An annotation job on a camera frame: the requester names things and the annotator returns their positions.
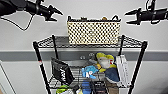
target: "patterned storage bin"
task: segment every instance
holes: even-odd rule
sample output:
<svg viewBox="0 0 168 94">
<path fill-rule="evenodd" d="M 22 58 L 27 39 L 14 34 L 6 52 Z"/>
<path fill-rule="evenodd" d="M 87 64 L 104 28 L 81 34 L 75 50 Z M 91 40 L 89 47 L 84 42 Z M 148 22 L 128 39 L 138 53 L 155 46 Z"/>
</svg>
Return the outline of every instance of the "patterned storage bin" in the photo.
<svg viewBox="0 0 168 94">
<path fill-rule="evenodd" d="M 118 42 L 120 21 L 118 16 L 112 20 L 80 20 L 68 16 L 67 26 L 70 44 L 116 44 Z"/>
</svg>

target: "stuffed animal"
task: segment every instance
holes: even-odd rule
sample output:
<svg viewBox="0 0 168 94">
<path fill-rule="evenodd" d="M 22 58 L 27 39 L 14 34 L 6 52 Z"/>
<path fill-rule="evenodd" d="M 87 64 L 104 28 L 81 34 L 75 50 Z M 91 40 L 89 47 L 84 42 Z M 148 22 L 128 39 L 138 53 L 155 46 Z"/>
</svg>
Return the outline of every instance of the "stuffed animal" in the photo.
<svg viewBox="0 0 168 94">
<path fill-rule="evenodd" d="M 97 68 L 99 72 L 104 72 L 108 68 L 117 68 L 114 64 L 114 57 L 112 55 L 105 55 L 104 53 L 97 53 L 96 54 L 98 63 Z"/>
<path fill-rule="evenodd" d="M 96 79 L 96 77 L 93 76 L 92 74 L 94 74 L 97 71 L 98 71 L 98 69 L 96 69 L 95 66 L 93 66 L 93 65 L 87 66 L 85 68 L 82 68 L 82 76 L 87 77 L 87 78 Z"/>
</svg>

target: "green toy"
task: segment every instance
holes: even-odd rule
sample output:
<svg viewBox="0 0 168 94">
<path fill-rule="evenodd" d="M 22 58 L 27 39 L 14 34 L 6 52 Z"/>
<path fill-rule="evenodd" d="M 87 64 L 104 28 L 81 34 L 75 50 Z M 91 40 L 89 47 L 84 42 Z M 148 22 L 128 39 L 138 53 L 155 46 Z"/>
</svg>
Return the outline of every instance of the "green toy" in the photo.
<svg viewBox="0 0 168 94">
<path fill-rule="evenodd" d="M 96 64 L 99 72 L 104 72 L 108 68 L 117 68 L 114 64 L 114 57 L 112 55 L 105 55 L 104 53 L 96 54 L 98 63 Z"/>
<path fill-rule="evenodd" d="M 60 86 L 60 87 L 59 87 L 60 89 L 57 89 L 57 90 L 56 90 L 56 94 L 60 94 L 60 93 L 63 93 L 63 92 L 65 92 L 65 91 L 67 91 L 67 90 L 68 90 L 68 87 L 69 87 L 69 86 L 67 86 L 67 85 L 62 85 L 62 86 Z"/>
</svg>

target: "shelf post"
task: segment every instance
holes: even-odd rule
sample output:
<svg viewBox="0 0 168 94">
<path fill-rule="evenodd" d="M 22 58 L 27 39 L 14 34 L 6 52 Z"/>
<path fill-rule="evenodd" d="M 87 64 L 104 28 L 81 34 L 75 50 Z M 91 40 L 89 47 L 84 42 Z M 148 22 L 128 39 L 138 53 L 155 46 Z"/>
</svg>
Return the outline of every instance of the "shelf post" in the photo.
<svg viewBox="0 0 168 94">
<path fill-rule="evenodd" d="M 41 55 L 40 55 L 40 52 L 39 52 L 39 47 L 38 47 L 38 43 L 37 42 L 33 42 L 33 47 L 36 51 L 36 55 L 37 55 L 37 58 L 38 58 L 38 61 L 41 63 L 40 64 L 40 69 L 41 69 L 41 73 L 43 75 L 43 79 L 44 79 L 44 82 L 45 82 L 45 85 L 46 85 L 46 89 L 47 89 L 47 92 L 48 94 L 51 94 L 51 91 L 49 89 L 49 84 L 48 84 L 48 80 L 47 80 L 47 77 L 46 77 L 46 73 L 45 73 L 45 70 L 44 70 L 44 66 L 43 66 L 43 63 L 42 63 L 42 59 L 41 59 Z"/>
<path fill-rule="evenodd" d="M 54 50 L 55 50 L 56 59 L 58 59 L 58 51 L 57 51 L 56 42 L 55 42 L 55 36 L 54 35 L 52 35 L 52 39 L 53 39 L 53 44 L 54 44 Z"/>
<path fill-rule="evenodd" d="M 123 47 L 123 42 L 124 42 L 124 38 L 125 38 L 125 35 L 122 35 L 122 36 L 121 36 L 120 51 L 118 52 L 118 56 L 120 56 L 120 55 L 121 55 L 121 52 L 122 52 L 122 47 Z"/>
<path fill-rule="evenodd" d="M 134 88 L 135 80 L 136 80 L 136 77 L 137 77 L 137 74 L 138 74 L 138 71 L 139 71 L 139 68 L 140 68 L 140 65 L 141 65 L 141 61 L 142 61 L 145 49 L 147 48 L 147 45 L 148 45 L 147 41 L 144 41 L 142 43 L 141 52 L 139 54 L 139 58 L 138 58 L 138 61 L 137 61 L 136 67 L 135 67 L 135 71 L 134 71 L 134 74 L 133 74 L 133 77 L 132 77 L 131 86 L 130 86 L 130 89 L 128 91 L 128 94 L 131 94 L 132 90 Z"/>
</svg>

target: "bag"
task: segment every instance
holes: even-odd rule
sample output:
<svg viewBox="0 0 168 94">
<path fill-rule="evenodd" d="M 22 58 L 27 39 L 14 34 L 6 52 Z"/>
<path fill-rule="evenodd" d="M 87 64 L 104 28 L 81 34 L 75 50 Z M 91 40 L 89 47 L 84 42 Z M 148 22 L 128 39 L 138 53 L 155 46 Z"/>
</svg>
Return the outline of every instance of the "bag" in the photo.
<svg viewBox="0 0 168 94">
<path fill-rule="evenodd" d="M 115 15 L 112 20 L 81 20 L 68 16 L 67 26 L 70 44 L 116 44 L 120 21 Z"/>
<path fill-rule="evenodd" d="M 51 64 L 54 78 L 65 85 L 70 85 L 75 78 L 73 77 L 68 64 L 55 58 L 51 58 Z"/>
</svg>

